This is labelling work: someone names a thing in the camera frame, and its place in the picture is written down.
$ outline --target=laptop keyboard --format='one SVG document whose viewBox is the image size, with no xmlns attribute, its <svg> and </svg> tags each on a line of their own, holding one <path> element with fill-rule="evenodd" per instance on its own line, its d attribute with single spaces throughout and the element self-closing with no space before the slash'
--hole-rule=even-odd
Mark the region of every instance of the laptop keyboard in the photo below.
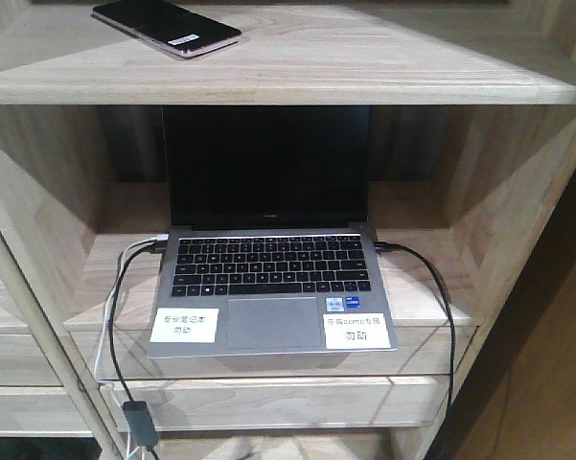
<svg viewBox="0 0 576 460">
<path fill-rule="evenodd" d="M 173 296 L 364 290 L 359 235 L 179 240 Z"/>
</svg>

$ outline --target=white label on phone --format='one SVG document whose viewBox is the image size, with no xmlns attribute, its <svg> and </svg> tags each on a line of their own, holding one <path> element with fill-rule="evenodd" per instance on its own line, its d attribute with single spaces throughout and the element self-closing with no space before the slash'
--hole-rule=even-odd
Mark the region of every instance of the white label on phone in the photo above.
<svg viewBox="0 0 576 460">
<path fill-rule="evenodd" d="M 183 43 L 187 43 L 188 41 L 197 40 L 200 37 L 196 34 L 189 34 L 187 36 L 182 36 L 181 38 L 176 38 L 175 40 L 169 41 L 169 45 L 176 46 L 182 45 Z"/>
</svg>

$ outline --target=spacebar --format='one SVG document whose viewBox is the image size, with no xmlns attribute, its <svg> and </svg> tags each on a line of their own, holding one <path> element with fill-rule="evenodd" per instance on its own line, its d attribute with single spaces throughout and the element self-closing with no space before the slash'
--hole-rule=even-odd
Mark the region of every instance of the spacebar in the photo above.
<svg viewBox="0 0 576 460">
<path fill-rule="evenodd" d="M 230 295 L 243 294 L 290 294 L 302 292 L 300 283 L 272 283 L 269 285 L 230 285 L 228 293 Z"/>
</svg>

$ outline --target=touchpad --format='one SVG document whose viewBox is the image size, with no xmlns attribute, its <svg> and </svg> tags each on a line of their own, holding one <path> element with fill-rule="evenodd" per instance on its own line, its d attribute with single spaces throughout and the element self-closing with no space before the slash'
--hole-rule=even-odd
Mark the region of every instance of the touchpad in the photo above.
<svg viewBox="0 0 576 460">
<path fill-rule="evenodd" d="M 317 305 L 312 297 L 228 301 L 228 348 L 302 348 L 321 344 Z"/>
</svg>

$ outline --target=black cable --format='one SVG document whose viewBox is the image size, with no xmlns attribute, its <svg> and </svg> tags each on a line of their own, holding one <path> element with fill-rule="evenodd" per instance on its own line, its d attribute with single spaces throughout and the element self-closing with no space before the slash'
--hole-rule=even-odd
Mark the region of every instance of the black cable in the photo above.
<svg viewBox="0 0 576 460">
<path fill-rule="evenodd" d="M 451 314 L 451 308 L 449 307 L 449 294 L 441 279 L 441 275 L 437 271 L 436 267 L 422 254 L 419 252 L 411 249 L 408 246 L 403 246 L 402 244 L 397 243 L 390 243 L 385 241 L 375 241 L 375 249 L 379 252 L 390 252 L 390 251 L 403 251 L 411 254 L 412 256 L 419 259 L 428 269 L 434 282 L 436 283 L 437 287 L 439 288 L 439 292 L 441 293 L 441 298 L 443 299 L 443 308 L 445 310 L 445 314 L 448 317 L 449 322 L 449 330 L 451 331 L 451 346 L 449 350 L 449 389 L 448 389 L 448 405 L 446 407 L 446 414 L 445 414 L 445 421 L 443 424 L 443 430 L 445 431 L 445 439 L 443 441 L 443 447 L 441 451 L 437 455 L 435 460 L 438 460 L 443 457 L 445 454 L 448 438 L 449 438 L 449 425 L 450 425 L 450 415 L 451 415 L 451 400 L 453 399 L 453 385 L 454 385 L 454 376 L 453 376 L 453 365 L 455 361 L 456 355 L 456 328 L 453 323 L 453 316 Z"/>
<path fill-rule="evenodd" d="M 115 373 L 117 374 L 117 378 L 119 379 L 121 384 L 124 386 L 124 390 L 126 390 L 127 398 L 131 402 L 134 402 L 134 398 L 132 398 L 132 393 L 130 393 L 129 388 L 127 387 L 126 381 L 124 380 L 124 376 L 122 375 L 122 371 L 120 370 L 119 364 L 117 362 L 117 356 L 115 354 L 115 342 L 113 339 L 113 321 L 115 319 L 115 310 L 117 310 L 117 299 L 119 298 L 119 289 L 121 288 L 122 282 L 124 281 L 124 277 L 126 275 L 126 271 L 127 271 L 128 266 L 130 265 L 132 260 L 134 260 L 134 258 L 136 258 L 139 254 L 141 254 L 143 252 L 151 251 L 154 247 L 155 247 L 154 243 L 148 244 L 147 246 L 143 246 L 143 247 L 137 249 L 136 251 L 134 251 L 127 258 L 126 262 L 124 263 L 124 269 L 119 274 L 119 276 L 117 278 L 117 283 L 115 283 L 115 292 L 113 294 L 113 301 L 111 303 L 111 311 L 110 311 L 110 314 L 108 316 L 108 321 L 107 321 L 108 344 L 109 344 L 109 350 L 111 353 L 111 359 L 113 361 L 113 366 L 115 367 Z"/>
</svg>

